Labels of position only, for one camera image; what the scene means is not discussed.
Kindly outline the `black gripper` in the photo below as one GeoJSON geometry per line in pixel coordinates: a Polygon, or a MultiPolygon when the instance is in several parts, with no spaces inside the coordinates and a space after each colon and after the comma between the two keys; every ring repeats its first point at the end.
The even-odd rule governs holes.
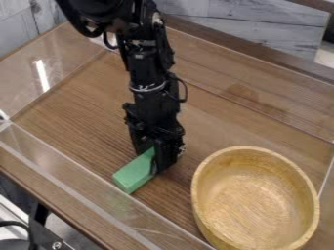
{"type": "Polygon", "coordinates": [[[184,152],[184,128],[177,121],[180,98],[177,84],[157,86],[129,86],[133,103],[124,103],[125,124],[136,154],[152,148],[153,157],[151,171],[161,173],[176,162],[184,152]]]}

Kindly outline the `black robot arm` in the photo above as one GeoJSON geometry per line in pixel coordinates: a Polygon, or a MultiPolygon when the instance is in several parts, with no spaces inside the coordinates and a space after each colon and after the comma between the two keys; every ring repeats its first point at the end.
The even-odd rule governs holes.
{"type": "Polygon", "coordinates": [[[153,150],[148,161],[153,173],[177,161],[185,134],[177,121],[188,88],[171,72],[175,52],[167,36],[165,20],[153,0],[55,0],[75,30],[87,38],[116,36],[105,47],[120,53],[129,73],[135,101],[125,103],[136,153],[153,150]]]}

